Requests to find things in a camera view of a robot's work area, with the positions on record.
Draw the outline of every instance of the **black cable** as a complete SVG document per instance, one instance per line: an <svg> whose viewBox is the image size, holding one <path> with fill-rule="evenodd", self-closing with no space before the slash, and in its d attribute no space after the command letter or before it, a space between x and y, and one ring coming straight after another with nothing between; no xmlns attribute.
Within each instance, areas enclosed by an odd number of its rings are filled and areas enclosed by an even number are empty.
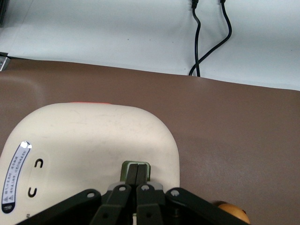
<svg viewBox="0 0 300 225"><path fill-rule="evenodd" d="M227 22L227 26L228 26L228 35L227 37L224 38L224 40L222 40L219 44L217 44L216 46L214 46L212 49L210 49L204 56L202 56L199 60L198 60L198 63L195 63L193 65L193 67L191 68L191 70L189 71L189 76L191 76L195 70L196 67L199 67L199 64L205 60L213 51L215 51L217 48L219 48L222 44L224 44L231 36L233 30L232 30L232 27L231 27L231 24L230 24L230 21L229 21L229 18L227 16L227 13L226 13L226 10L225 10L225 0L221 0L221 6L222 6L222 11L223 11L223 15L224 15L224 18Z"/></svg>
<svg viewBox="0 0 300 225"><path fill-rule="evenodd" d="M198 17L196 16L195 8L193 8L193 17L198 24L197 30L196 30L196 35L195 35L195 68L197 71L197 76L200 76L199 57L198 57L198 40L199 40L199 32L200 32L200 28L201 28L201 23L200 23L200 20L198 19Z"/></svg>

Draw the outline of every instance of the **power cord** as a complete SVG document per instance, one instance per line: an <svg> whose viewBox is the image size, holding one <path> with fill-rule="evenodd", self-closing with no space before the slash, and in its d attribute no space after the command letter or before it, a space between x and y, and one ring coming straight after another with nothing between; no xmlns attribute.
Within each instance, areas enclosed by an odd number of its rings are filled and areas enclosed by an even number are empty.
<svg viewBox="0 0 300 225"><path fill-rule="evenodd" d="M200 28L201 28L201 23L200 23L200 20L198 19L198 17L196 16L196 12L195 12L198 2L199 2L199 0L192 0L193 17L198 24L197 30L196 30L196 35L195 35L195 68L197 71L197 76L200 77L199 57L198 57L198 40L199 40L199 32L200 32Z"/></svg>
<svg viewBox="0 0 300 225"><path fill-rule="evenodd" d="M224 16L224 18L225 18L225 20L226 20L226 23L227 23L227 26L228 26L228 35L227 35L227 37L225 37L219 44L217 44L216 46L214 46L212 49L210 49L204 56L202 56L199 60L198 60L198 49L197 49L197 58L196 58L196 60L195 60L195 64L193 65L193 67L191 68L191 70L189 71L189 76L192 76L193 75L193 72L194 72L194 70L195 70L195 68L198 68L199 69L199 64L203 61L203 60L205 60L212 52L214 52L217 48L219 48L222 44L224 44L229 38L230 38L230 36L231 36L231 34L232 34L232 32L233 32L233 30L232 30L232 27L231 27L231 24L230 24L230 20L229 20L229 18L228 18L228 16L227 16L227 13L226 13L226 10L225 10L225 1L226 0L220 0L220 3L221 3L221 6L222 6L222 12L223 12L223 16Z"/></svg>

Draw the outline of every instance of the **white label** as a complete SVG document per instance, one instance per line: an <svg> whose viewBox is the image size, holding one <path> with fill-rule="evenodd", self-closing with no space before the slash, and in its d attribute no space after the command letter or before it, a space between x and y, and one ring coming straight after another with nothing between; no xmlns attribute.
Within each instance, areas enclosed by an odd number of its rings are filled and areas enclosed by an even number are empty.
<svg viewBox="0 0 300 225"><path fill-rule="evenodd" d="M15 207L15 191L19 174L31 148L29 142L22 142L10 162L2 192L2 211L4 213L10 213Z"/></svg>

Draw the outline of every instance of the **orange ball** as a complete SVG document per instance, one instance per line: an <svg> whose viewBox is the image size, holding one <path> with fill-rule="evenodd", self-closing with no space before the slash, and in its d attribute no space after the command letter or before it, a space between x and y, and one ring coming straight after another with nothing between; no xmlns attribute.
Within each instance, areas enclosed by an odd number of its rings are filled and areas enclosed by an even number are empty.
<svg viewBox="0 0 300 225"><path fill-rule="evenodd" d="M225 203L225 204L219 205L219 208L230 213L231 215L235 216L236 218L239 218L240 220L244 221L245 223L250 224L248 216L239 207L232 205L232 204Z"/></svg>

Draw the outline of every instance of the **brown leather mat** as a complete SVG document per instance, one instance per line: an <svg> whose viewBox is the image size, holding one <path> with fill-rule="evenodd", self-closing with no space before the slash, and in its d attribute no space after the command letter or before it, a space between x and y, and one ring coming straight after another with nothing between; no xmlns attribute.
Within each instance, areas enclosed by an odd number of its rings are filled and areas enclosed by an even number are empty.
<svg viewBox="0 0 300 225"><path fill-rule="evenodd" d="M243 208L255 225L300 221L300 92L93 65L11 60L0 73L0 149L58 102L145 109L172 132L181 186Z"/></svg>

